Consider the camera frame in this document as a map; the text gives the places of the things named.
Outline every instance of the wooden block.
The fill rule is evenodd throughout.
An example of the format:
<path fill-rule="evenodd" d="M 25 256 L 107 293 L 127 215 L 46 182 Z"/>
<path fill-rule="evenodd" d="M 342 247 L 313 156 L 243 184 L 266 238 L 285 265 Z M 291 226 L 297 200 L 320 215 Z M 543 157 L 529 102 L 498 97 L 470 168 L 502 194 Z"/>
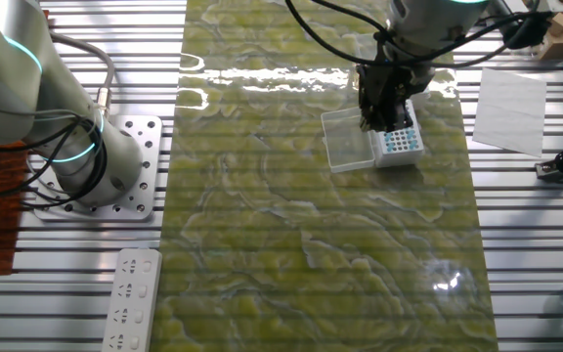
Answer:
<path fill-rule="evenodd" d="M 538 53 L 540 60 L 562 60 L 563 59 L 563 31 L 559 35 L 548 32 L 544 36 L 541 50 Z"/>
<path fill-rule="evenodd" d="M 563 32 L 563 14 L 555 15 L 551 20 L 551 27 L 548 32 L 552 35 L 560 35 Z"/>

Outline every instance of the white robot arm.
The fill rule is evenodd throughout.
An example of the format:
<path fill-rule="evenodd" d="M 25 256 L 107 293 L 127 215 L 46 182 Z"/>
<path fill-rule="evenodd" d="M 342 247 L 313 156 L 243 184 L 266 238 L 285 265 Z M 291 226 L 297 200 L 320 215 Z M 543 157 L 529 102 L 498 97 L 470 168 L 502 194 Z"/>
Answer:
<path fill-rule="evenodd" d="M 66 68 L 38 4 L 0 0 L 0 145 L 18 140 L 87 208 L 131 189 L 143 163 L 134 139 L 108 122 Z"/>

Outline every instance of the black cable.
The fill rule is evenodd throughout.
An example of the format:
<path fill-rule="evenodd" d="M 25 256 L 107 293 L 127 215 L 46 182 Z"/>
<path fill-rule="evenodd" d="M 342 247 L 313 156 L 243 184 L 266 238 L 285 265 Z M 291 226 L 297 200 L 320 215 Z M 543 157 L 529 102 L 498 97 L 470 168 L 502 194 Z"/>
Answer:
<path fill-rule="evenodd" d="M 54 162 L 54 159 L 56 159 L 58 152 L 65 145 L 66 140 L 68 139 L 68 137 L 70 137 L 70 135 L 73 133 L 75 128 L 81 123 L 81 121 L 82 121 L 82 118 L 77 117 L 75 119 L 75 122 L 71 123 L 68 126 L 68 129 L 66 130 L 65 134 L 60 139 L 60 141 L 58 142 L 56 147 L 54 148 L 54 152 L 49 156 L 49 158 L 47 159 L 47 162 L 45 162 L 45 165 L 40 170 L 38 170 L 38 172 L 36 172 L 32 177 L 28 178 L 26 181 L 22 182 L 20 185 L 14 187 L 12 189 L 0 191 L 0 197 L 12 195 L 12 194 L 15 194 L 15 193 L 18 193 L 18 192 L 25 190 L 27 188 L 27 186 L 29 186 L 32 182 L 36 181 L 38 178 L 40 178 L 40 176 L 42 176 L 45 172 L 47 172 L 47 169 L 49 168 L 49 166 L 51 166 L 51 164 Z"/>
<path fill-rule="evenodd" d="M 65 44 L 73 48 L 77 48 L 79 50 L 97 55 L 104 63 L 106 63 L 106 66 L 108 66 L 108 72 L 106 74 L 106 80 L 104 81 L 103 87 L 109 88 L 112 85 L 112 80 L 114 79 L 115 72 L 114 62 L 109 57 L 109 55 L 106 54 L 105 51 L 99 49 L 94 45 L 88 44 L 85 41 L 73 39 L 71 37 L 55 33 L 53 31 L 50 31 L 49 34 L 51 35 L 51 39 L 55 43 Z"/>
<path fill-rule="evenodd" d="M 49 137 L 45 138 L 44 140 L 38 141 L 36 143 L 32 143 L 30 145 L 24 145 L 24 146 L 21 146 L 21 147 L 10 147 L 10 148 L 0 147 L 0 153 L 25 152 L 25 151 L 32 150 L 34 148 L 41 147 L 41 146 L 55 140 L 56 138 L 62 136 L 64 133 L 66 133 L 66 131 L 68 131 L 69 128 L 70 128 L 70 126 L 67 126 L 63 129 L 61 129 L 60 131 L 56 132 L 54 135 L 49 136 Z"/>
<path fill-rule="evenodd" d="M 372 18 L 365 16 L 365 15 L 362 15 L 358 12 L 353 11 L 353 10 L 343 8 L 341 6 L 332 4 L 332 3 L 327 2 L 325 0 L 312 0 L 312 2 L 315 2 L 319 5 L 323 5 L 327 8 L 330 8 L 331 10 L 337 11 L 339 13 L 349 15 L 351 17 L 358 19 L 358 20 L 362 20 L 362 21 L 372 25 L 373 27 L 377 28 L 377 30 L 379 30 L 380 32 L 388 32 L 388 30 L 383 25 L 379 24 L 379 22 L 377 22 L 376 20 L 373 20 Z"/>
<path fill-rule="evenodd" d="M 301 25 L 301 27 L 316 41 L 318 42 L 322 47 L 324 47 L 325 49 L 327 49 L 328 51 L 330 51 L 332 54 L 337 55 L 338 57 L 342 58 L 342 59 L 346 59 L 350 62 L 356 63 L 356 64 L 361 64 L 361 65 L 367 65 L 367 66 L 410 66 L 410 65 L 415 65 L 415 64 L 420 64 L 423 62 L 427 62 L 427 61 L 432 61 L 436 58 L 438 58 L 441 55 L 447 54 L 450 51 L 464 45 L 467 44 L 497 28 L 502 27 L 503 25 L 506 25 L 508 23 L 514 22 L 514 21 L 519 21 L 519 20 L 524 20 L 530 16 L 534 16 L 535 13 L 534 12 L 529 12 L 529 13 L 525 13 L 525 14 L 521 14 L 521 15 L 513 15 L 510 16 L 507 19 L 498 21 L 493 23 L 492 25 L 489 25 L 487 27 L 485 27 L 484 29 L 481 29 L 479 31 L 477 31 L 476 33 L 464 38 L 463 40 L 460 40 L 454 44 L 448 45 L 440 50 L 437 50 L 429 55 L 425 55 L 422 57 L 416 57 L 414 59 L 411 60 L 406 60 L 406 61 L 400 61 L 400 62 L 376 62 L 373 60 L 366 60 L 366 59 L 362 59 L 362 58 L 358 58 L 352 55 L 349 55 L 347 53 L 344 53 L 336 48 L 334 48 L 333 46 L 331 46 L 330 44 L 328 44 L 327 42 L 325 42 L 304 20 L 303 18 L 301 18 L 301 15 L 299 15 L 299 13 L 297 12 L 296 8 L 294 7 L 294 5 L 292 4 L 292 0 L 285 0 L 285 4 L 288 7 L 288 10 L 290 11 L 290 13 L 292 14 L 292 16 L 295 18 L 295 20 L 299 23 L 299 25 Z"/>
<path fill-rule="evenodd" d="M 104 177 L 104 173 L 106 172 L 106 167 L 108 165 L 108 154 L 104 143 L 102 142 L 101 132 L 94 129 L 95 140 L 93 143 L 97 146 L 98 150 L 95 156 L 95 165 L 91 170 L 90 175 L 88 176 L 88 180 L 84 183 L 84 187 L 79 189 L 77 192 L 73 193 L 69 198 L 66 199 L 59 199 L 53 198 L 51 196 L 47 196 L 43 193 L 38 192 L 37 190 L 30 190 L 31 192 L 35 193 L 37 196 L 50 201 L 49 204 L 32 204 L 25 201 L 22 201 L 22 205 L 32 207 L 32 208 L 47 208 L 52 206 L 64 205 L 74 200 L 78 200 L 86 195 L 88 195 L 91 191 L 95 189 L 95 187 L 101 182 L 102 178 Z"/>
<path fill-rule="evenodd" d="M 83 118 L 83 116 L 77 114 L 75 111 L 72 110 L 43 110 L 43 111 L 35 111 L 35 112 L 15 112 L 15 111 L 7 111 L 7 110 L 0 110 L 2 113 L 8 114 L 16 114 L 21 116 L 34 116 L 34 115 L 44 115 L 44 114 L 51 114 L 51 113 L 66 113 L 70 114 L 76 118 Z M 21 147 L 0 147 L 0 153 L 10 153 L 10 152 L 25 152 L 32 150 L 34 148 L 39 148 L 46 145 L 49 142 L 54 141 L 58 137 L 62 136 L 66 131 L 70 128 L 70 125 L 61 129 L 60 131 L 56 132 L 55 134 L 32 144 L 24 145 Z"/>
<path fill-rule="evenodd" d="M 345 14 L 345 15 L 349 15 L 349 16 L 351 16 L 351 17 L 353 17 L 353 18 L 356 18 L 356 19 L 358 19 L 358 20 L 362 20 L 362 21 L 364 21 L 364 22 L 366 22 L 366 23 L 372 25 L 373 27 L 375 27 L 375 28 L 379 31 L 379 33 L 381 33 L 383 39 L 384 39 L 386 42 L 390 43 L 390 45 L 392 45 L 393 47 L 397 48 L 397 49 L 398 49 L 399 51 L 401 51 L 402 53 L 404 53 L 404 54 L 406 54 L 406 55 L 408 55 L 408 56 L 410 56 L 410 57 L 416 58 L 416 55 L 411 54 L 411 53 L 405 51 L 404 49 L 402 49 L 401 47 L 399 47 L 399 45 L 397 45 L 397 43 L 394 41 L 394 39 L 392 39 L 392 36 L 391 36 L 390 33 L 388 32 L 388 29 L 387 29 L 386 27 L 384 27 L 383 25 L 381 25 L 381 24 L 380 24 L 379 22 L 377 22 L 376 20 L 374 20 L 374 19 L 372 19 L 372 18 L 370 18 L 370 17 L 368 17 L 368 16 L 362 15 L 362 14 L 356 12 L 356 11 L 349 10 L 349 9 L 344 8 L 344 7 L 342 7 L 342 6 L 338 6 L 338 5 L 332 4 L 332 3 L 327 2 L 327 1 L 325 1 L 325 0 L 312 0 L 312 1 L 315 2 L 315 3 L 317 3 L 317 4 L 319 4 L 319 5 L 323 5 L 323 6 L 327 7 L 327 8 L 330 8 L 331 10 L 337 11 L 337 12 L 342 13 L 342 14 Z"/>

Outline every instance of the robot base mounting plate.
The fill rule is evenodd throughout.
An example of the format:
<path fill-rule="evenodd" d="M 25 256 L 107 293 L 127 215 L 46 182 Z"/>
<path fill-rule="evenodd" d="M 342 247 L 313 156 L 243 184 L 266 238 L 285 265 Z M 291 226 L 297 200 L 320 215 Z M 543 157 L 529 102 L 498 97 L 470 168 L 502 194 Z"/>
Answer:
<path fill-rule="evenodd" d="M 114 116 L 113 118 L 114 126 L 129 133 L 136 140 L 143 154 L 141 174 L 134 187 L 110 205 L 91 209 L 72 201 L 47 209 L 35 209 L 36 217 L 45 222 L 144 222 L 152 216 L 162 121 L 157 116 Z M 41 179 L 44 184 L 36 182 L 32 187 L 51 197 L 61 196 L 49 186 L 45 186 L 60 187 L 51 168 Z M 38 205 L 48 203 L 43 198 L 37 198 L 35 201 Z"/>

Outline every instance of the gray cable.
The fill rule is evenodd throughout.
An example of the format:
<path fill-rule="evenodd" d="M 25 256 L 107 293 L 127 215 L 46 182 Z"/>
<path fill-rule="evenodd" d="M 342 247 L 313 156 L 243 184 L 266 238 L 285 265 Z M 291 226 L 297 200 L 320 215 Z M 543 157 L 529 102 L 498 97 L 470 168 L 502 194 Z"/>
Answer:
<path fill-rule="evenodd" d="M 53 31 L 50 31 L 49 34 L 51 35 L 51 39 L 55 43 L 65 44 L 73 48 L 77 48 L 79 50 L 83 50 L 85 52 L 89 52 L 91 54 L 97 55 L 108 66 L 106 81 L 104 81 L 103 87 L 109 88 L 111 86 L 112 80 L 114 79 L 114 63 L 112 62 L 112 59 L 109 57 L 109 55 L 106 54 L 106 52 L 82 40 L 73 39 L 71 37 L 67 37 L 65 35 L 55 33 Z"/>

